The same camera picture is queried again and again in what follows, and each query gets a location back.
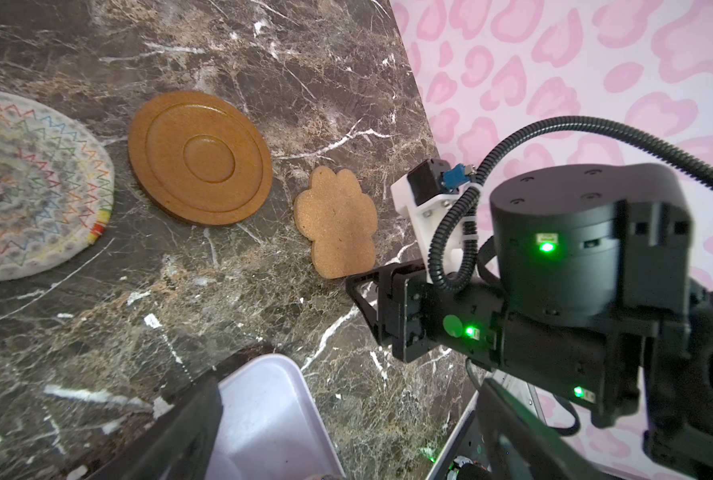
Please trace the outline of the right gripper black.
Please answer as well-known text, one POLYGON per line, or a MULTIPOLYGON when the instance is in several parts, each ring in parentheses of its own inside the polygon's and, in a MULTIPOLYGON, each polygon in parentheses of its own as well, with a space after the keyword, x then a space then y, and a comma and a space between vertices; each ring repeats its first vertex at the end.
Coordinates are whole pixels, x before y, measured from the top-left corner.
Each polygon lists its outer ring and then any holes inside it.
POLYGON ((475 280, 459 293, 428 282, 421 260, 348 276, 346 293, 376 342, 411 363, 438 346, 476 364, 501 362, 501 290, 475 280))

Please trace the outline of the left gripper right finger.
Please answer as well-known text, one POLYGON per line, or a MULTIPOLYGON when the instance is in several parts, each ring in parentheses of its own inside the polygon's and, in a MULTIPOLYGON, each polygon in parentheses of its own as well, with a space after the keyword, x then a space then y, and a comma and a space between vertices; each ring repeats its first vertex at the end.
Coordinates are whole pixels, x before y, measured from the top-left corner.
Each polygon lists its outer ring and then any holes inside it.
POLYGON ((494 479, 604 479, 552 428, 488 378, 479 389, 478 418, 494 479))

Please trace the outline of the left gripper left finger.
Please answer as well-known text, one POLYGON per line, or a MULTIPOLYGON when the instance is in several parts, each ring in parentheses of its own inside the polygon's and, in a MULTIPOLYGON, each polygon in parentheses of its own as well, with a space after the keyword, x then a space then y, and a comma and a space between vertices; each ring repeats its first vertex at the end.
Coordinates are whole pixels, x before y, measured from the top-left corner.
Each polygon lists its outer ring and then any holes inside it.
POLYGON ((222 420, 218 380, 208 376, 92 479, 204 479, 222 420))

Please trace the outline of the cork paw shaped coaster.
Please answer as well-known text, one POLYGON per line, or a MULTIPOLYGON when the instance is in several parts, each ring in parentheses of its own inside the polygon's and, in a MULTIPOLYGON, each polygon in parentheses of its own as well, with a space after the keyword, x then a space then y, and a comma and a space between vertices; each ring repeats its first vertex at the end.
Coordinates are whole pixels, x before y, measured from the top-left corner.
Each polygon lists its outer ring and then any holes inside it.
POLYGON ((378 211, 354 172, 316 168, 308 189, 294 200, 294 223, 312 242, 310 256, 318 275, 338 279, 374 268, 378 211))

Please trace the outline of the brown wooden round coaster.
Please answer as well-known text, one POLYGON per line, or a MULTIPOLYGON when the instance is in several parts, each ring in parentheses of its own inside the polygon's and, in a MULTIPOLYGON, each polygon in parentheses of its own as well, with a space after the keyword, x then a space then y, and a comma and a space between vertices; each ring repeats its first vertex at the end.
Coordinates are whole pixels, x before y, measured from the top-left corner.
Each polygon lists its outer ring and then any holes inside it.
POLYGON ((128 158, 144 193, 186 222, 241 222, 264 205, 272 159, 258 128, 230 103, 198 91, 164 93, 136 112, 128 158))

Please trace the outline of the white woven round coaster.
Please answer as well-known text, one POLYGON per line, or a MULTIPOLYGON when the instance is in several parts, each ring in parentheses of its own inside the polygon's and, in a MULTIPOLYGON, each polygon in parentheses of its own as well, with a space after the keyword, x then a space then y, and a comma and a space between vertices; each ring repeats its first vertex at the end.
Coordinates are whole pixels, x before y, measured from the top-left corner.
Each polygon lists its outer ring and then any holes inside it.
POLYGON ((80 122, 0 92, 0 281, 50 270, 104 234, 114 164, 80 122))

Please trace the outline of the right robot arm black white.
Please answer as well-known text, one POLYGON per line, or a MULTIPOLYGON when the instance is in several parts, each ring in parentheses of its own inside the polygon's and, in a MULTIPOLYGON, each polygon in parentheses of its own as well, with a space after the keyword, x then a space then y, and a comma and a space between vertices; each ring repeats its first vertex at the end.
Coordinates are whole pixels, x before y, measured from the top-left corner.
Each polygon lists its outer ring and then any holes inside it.
POLYGON ((713 294, 689 276, 693 222, 662 165, 569 165, 490 197, 494 238, 458 293, 420 260, 350 276, 346 292, 402 362, 442 345, 611 427, 648 408, 658 464, 713 479, 713 294))

